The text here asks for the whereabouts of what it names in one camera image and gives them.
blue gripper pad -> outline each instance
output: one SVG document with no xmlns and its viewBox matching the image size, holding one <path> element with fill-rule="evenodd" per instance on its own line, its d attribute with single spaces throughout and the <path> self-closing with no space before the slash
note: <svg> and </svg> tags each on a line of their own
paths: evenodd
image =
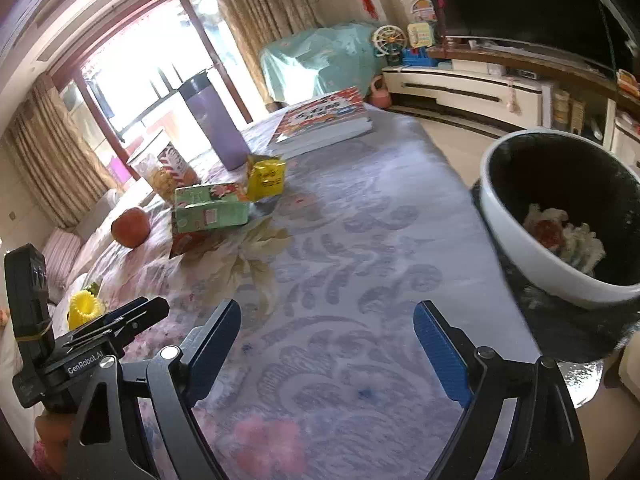
<svg viewBox="0 0 640 480">
<path fill-rule="evenodd" d="M 415 307 L 414 330 L 447 397 L 467 408 L 473 394 L 469 389 L 466 366 L 447 335 L 421 303 Z"/>
</svg>

window frame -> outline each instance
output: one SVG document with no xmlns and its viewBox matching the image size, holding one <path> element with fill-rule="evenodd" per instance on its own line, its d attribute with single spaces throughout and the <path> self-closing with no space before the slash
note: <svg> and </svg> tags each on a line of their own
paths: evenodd
<svg viewBox="0 0 640 480">
<path fill-rule="evenodd" d="M 76 86 L 78 86 L 78 89 L 82 94 L 84 101 L 86 102 L 91 114 L 94 116 L 94 119 L 98 124 L 98 127 L 101 129 L 105 139 L 135 180 L 140 179 L 140 176 L 132 167 L 127 164 L 127 161 L 129 160 L 129 154 L 120 143 L 120 139 L 111 126 L 111 123 L 109 122 L 107 117 L 105 117 L 105 115 L 102 113 L 102 110 L 98 106 L 93 93 L 90 91 L 84 80 L 84 77 L 82 76 L 81 67 L 87 62 L 87 60 L 94 52 L 96 52 L 118 32 L 127 27 L 127 25 L 130 25 L 140 17 L 144 16 L 150 10 L 167 1 L 169 0 L 136 0 L 135 2 L 130 4 L 130 6 L 127 6 L 125 9 L 118 12 L 116 16 L 104 23 L 93 34 L 90 34 L 88 37 L 85 36 L 85 39 L 83 41 L 81 40 L 81 43 L 74 44 L 71 49 L 67 50 L 64 54 L 66 55 L 69 51 L 71 51 L 65 62 L 54 72 L 49 72 L 49 75 L 53 79 L 53 82 L 59 92 L 62 92 L 62 90 L 72 81 L 76 83 Z M 187 13 L 187 16 L 191 20 L 191 23 L 195 27 L 198 33 L 198 37 L 205 50 L 207 51 L 207 54 L 211 58 L 213 68 L 215 68 L 220 74 L 222 81 L 224 82 L 231 97 L 236 103 L 236 106 L 238 106 L 238 109 L 244 117 L 244 120 L 248 124 L 253 122 L 253 118 L 249 110 L 244 104 L 244 101 L 242 100 L 238 89 L 231 81 L 229 74 L 226 72 L 220 56 L 218 56 L 216 49 L 207 36 L 204 26 L 200 21 L 195 9 L 191 5 L 190 0 L 179 1 L 185 12 Z"/>
</svg>

green box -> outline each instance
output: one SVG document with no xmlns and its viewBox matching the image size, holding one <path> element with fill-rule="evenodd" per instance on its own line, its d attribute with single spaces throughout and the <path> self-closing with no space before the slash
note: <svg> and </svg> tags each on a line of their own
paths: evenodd
<svg viewBox="0 0 640 480">
<path fill-rule="evenodd" d="M 249 199 L 240 184 L 209 184 L 175 190 L 179 233 L 193 233 L 249 221 Z"/>
</svg>

food in bowl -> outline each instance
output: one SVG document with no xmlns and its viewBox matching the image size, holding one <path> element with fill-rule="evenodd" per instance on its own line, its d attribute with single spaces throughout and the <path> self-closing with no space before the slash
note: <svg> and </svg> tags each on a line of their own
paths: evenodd
<svg viewBox="0 0 640 480">
<path fill-rule="evenodd" d="M 587 276 L 594 276 L 593 269 L 606 256 L 602 242 L 589 225 L 575 227 L 562 209 L 550 207 L 540 211 L 539 204 L 529 204 L 522 225 L 551 253 Z"/>
</svg>

colorful book cover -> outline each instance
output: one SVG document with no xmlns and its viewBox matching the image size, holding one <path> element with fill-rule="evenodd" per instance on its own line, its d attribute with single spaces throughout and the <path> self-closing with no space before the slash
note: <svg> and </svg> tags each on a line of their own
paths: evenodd
<svg viewBox="0 0 640 480">
<path fill-rule="evenodd" d="M 289 110 L 280 121 L 271 142 L 283 142 L 304 132 L 366 113 L 357 87 L 346 88 Z"/>
</svg>

